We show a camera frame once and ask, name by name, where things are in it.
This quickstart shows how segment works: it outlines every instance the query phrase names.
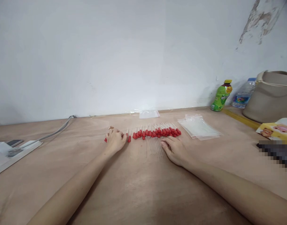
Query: forearm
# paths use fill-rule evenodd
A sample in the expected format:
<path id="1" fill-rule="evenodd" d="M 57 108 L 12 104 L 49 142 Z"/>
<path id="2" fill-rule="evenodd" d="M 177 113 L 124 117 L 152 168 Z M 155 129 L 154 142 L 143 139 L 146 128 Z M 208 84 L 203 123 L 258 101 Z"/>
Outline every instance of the forearm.
<path id="1" fill-rule="evenodd" d="M 287 200 L 234 174 L 189 159 L 184 168 L 199 177 L 253 224 L 287 225 Z"/>
<path id="2" fill-rule="evenodd" d="M 64 225 L 79 207 L 113 153 L 102 152 L 62 186 L 28 225 Z"/>

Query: table surface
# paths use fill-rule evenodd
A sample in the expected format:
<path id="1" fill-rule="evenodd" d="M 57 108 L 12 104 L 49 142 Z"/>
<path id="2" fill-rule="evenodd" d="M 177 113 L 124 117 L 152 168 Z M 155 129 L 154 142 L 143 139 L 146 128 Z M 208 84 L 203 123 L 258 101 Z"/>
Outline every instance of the table surface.
<path id="1" fill-rule="evenodd" d="M 177 122 L 203 115 L 223 136 L 191 139 Z M 126 131 L 148 123 L 170 122 L 195 158 L 250 180 L 287 199 L 287 169 L 259 152 L 265 140 L 252 128 L 208 107 L 72 119 L 61 133 L 0 174 L 0 225 L 24 225 L 77 171 L 103 151 L 110 126 Z M 64 120 L 0 127 L 0 141 L 36 140 Z M 69 224 L 250 224 L 210 187 L 174 165 L 149 141 L 132 140 L 103 169 Z"/>

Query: pixelated blur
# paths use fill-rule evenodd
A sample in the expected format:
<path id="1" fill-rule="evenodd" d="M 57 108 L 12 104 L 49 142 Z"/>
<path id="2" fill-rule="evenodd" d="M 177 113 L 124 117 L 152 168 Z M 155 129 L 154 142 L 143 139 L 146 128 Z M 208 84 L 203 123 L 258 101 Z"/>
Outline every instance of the pixelated blur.
<path id="1" fill-rule="evenodd" d="M 258 148 L 287 167 L 287 141 L 259 141 Z"/>

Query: hand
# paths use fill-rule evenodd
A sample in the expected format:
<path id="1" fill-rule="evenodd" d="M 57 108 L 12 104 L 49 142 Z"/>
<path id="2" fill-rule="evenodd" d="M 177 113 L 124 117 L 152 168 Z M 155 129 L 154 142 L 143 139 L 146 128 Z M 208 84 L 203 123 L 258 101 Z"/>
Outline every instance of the hand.
<path id="1" fill-rule="evenodd" d="M 127 140 L 127 135 L 123 134 L 121 131 L 116 128 L 109 130 L 109 133 L 106 134 L 107 138 L 107 150 L 112 153 L 116 153 L 122 149 Z"/>
<path id="2" fill-rule="evenodd" d="M 161 146 L 168 158 L 178 166 L 184 167 L 184 163 L 191 157 L 185 146 L 177 138 L 169 136 L 161 140 Z"/>

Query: smartphone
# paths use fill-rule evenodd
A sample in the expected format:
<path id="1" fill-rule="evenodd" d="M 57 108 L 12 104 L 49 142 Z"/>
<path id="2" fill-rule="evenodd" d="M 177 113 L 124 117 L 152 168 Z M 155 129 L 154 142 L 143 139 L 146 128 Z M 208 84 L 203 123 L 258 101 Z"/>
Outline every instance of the smartphone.
<path id="1" fill-rule="evenodd" d="M 19 145 L 21 142 L 23 142 L 23 140 L 11 140 L 7 142 L 7 144 L 10 145 L 11 147 L 15 147 L 16 145 Z"/>

